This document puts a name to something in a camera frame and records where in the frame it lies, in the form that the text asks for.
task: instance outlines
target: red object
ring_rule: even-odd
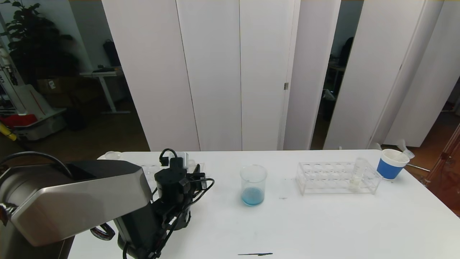
[[[7,127],[14,128],[17,126],[27,126],[37,121],[37,117],[34,114],[27,114],[19,116],[17,114],[11,115],[6,118],[0,118]]]

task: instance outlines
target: test tube rack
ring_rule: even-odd
[[[299,163],[296,182],[302,195],[375,194],[382,176],[365,160],[362,177],[356,178],[355,162]]]

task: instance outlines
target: white tabletop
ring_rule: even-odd
[[[298,162],[354,161],[377,167],[381,151],[190,152],[216,180],[191,207],[189,226],[175,231],[161,259],[246,259],[239,253],[273,253],[264,259],[447,259],[460,256],[460,220],[407,171],[382,181],[377,193],[301,196],[295,185],[286,199],[280,183]],[[156,164],[158,152],[123,153],[122,160]],[[264,202],[240,200],[239,170],[268,170]],[[121,258],[116,237],[101,241],[78,234],[69,259]]]

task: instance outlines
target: silver robot arm casing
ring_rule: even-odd
[[[17,205],[10,221],[34,247],[64,240],[149,203],[142,168],[126,161],[69,163],[77,179],[55,165],[14,167],[0,177],[0,199]]]

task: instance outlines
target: robotic arm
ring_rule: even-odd
[[[78,233],[92,229],[110,240],[105,223],[112,219],[123,258],[126,253],[136,259],[158,258],[173,231],[190,222],[190,206],[214,184],[199,166],[187,173],[176,156],[169,168],[155,174],[159,199],[151,201],[142,168],[129,162],[63,164],[42,153],[19,154],[45,156],[56,164],[12,167],[0,176],[2,259],[66,259]],[[17,156],[0,160],[0,165]],[[165,165],[162,156],[160,161]],[[108,233],[94,228],[99,225]]]

